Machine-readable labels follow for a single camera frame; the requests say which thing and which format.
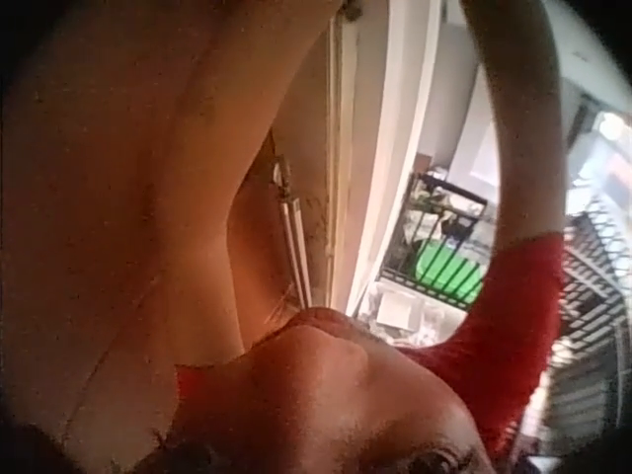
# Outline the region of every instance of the red clothing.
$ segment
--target red clothing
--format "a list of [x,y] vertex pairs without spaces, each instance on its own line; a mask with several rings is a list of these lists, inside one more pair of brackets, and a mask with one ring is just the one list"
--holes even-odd
[[492,457],[522,413],[558,337],[564,237],[496,255],[470,312],[445,343],[400,351],[445,381],[472,413]]

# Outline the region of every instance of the green object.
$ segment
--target green object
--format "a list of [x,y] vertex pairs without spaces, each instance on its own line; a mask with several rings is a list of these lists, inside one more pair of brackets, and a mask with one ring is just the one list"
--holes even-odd
[[415,267],[415,280],[418,283],[448,297],[465,298],[466,303],[476,299],[481,290],[480,281],[483,277],[479,265],[458,253],[454,254],[452,249],[438,242],[429,242],[425,249],[422,244],[421,249],[423,252],[419,254]]

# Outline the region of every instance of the eye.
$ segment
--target eye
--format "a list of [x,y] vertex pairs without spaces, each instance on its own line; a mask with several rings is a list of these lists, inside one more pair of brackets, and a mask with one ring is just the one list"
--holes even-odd
[[459,474],[465,472],[473,458],[473,450],[461,459],[444,450],[425,452],[413,459],[408,474]]

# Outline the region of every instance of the raised arm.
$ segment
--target raised arm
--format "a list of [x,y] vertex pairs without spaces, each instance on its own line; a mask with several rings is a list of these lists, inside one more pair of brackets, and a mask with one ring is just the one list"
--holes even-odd
[[564,228],[559,65],[541,0],[461,0],[484,64],[499,141],[496,251]]
[[230,2],[197,61],[156,180],[165,304],[180,364],[243,352],[226,249],[229,209],[294,73],[341,4]]
[[444,344],[404,351],[463,399],[492,457],[558,336],[566,163],[558,64],[540,0],[462,0],[487,72],[500,147],[491,265]]

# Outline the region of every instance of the nose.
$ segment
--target nose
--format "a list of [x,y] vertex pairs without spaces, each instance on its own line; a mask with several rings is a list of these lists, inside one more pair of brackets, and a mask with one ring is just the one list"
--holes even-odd
[[275,385],[288,400],[314,398],[323,392],[357,389],[368,368],[366,351],[358,344],[305,325],[288,328],[251,353],[255,383]]

